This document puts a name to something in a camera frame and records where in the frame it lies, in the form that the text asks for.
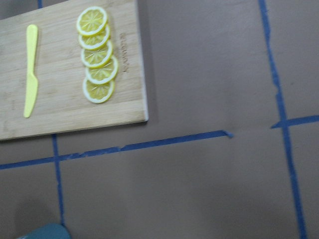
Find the dark teal mug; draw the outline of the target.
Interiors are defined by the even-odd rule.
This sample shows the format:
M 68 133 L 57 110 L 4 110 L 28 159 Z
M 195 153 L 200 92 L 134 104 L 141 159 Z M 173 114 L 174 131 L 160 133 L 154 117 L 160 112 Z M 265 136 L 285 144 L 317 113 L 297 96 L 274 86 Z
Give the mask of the dark teal mug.
M 71 235 L 60 224 L 47 224 L 18 237 L 18 239 L 71 239 Z

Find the lemon slice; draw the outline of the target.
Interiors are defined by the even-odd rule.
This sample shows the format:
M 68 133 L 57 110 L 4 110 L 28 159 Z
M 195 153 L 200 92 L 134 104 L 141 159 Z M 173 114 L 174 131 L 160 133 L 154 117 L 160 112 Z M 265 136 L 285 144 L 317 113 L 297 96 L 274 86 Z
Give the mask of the lemon slice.
M 95 84 L 85 78 L 82 83 L 82 91 L 84 96 L 88 101 L 95 104 L 106 102 L 112 96 L 114 89 L 114 80 L 111 80 L 107 83 Z
M 80 35 L 94 36 L 106 26 L 108 15 L 99 6 L 91 6 L 80 13 L 76 21 L 76 28 Z
M 113 54 L 113 44 L 108 40 L 104 46 L 97 50 L 81 50 L 81 61 L 88 68 L 101 68 L 111 58 Z
M 118 72 L 119 63 L 115 56 L 112 56 L 106 65 L 101 68 L 93 69 L 86 68 L 85 74 L 88 79 L 93 84 L 105 84 L 113 80 Z
M 82 48 L 87 50 L 96 50 L 101 48 L 106 44 L 108 39 L 110 38 L 110 27 L 106 24 L 105 28 L 94 36 L 78 36 L 79 44 Z

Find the bamboo cutting board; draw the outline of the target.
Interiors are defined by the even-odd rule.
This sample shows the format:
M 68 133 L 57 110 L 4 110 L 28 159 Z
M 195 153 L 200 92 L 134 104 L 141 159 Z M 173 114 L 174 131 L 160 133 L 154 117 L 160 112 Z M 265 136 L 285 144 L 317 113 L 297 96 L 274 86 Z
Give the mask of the bamboo cutting board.
M 86 99 L 76 20 L 90 7 L 106 10 L 114 55 L 115 90 L 104 103 Z M 38 26 L 37 99 L 23 116 L 27 73 L 26 29 Z M 0 138 L 38 136 L 144 122 L 149 118 L 143 51 L 135 0 L 68 0 L 0 22 Z

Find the yellow plastic knife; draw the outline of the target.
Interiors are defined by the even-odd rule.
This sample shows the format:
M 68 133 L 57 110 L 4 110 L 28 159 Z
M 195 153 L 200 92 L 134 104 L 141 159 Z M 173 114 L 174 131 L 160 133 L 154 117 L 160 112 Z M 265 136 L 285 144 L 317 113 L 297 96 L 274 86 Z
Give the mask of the yellow plastic knife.
M 38 27 L 31 24 L 26 29 L 26 50 L 27 50 L 27 72 L 26 91 L 23 116 L 31 116 L 38 91 L 38 79 L 34 73 L 35 59 L 37 53 Z

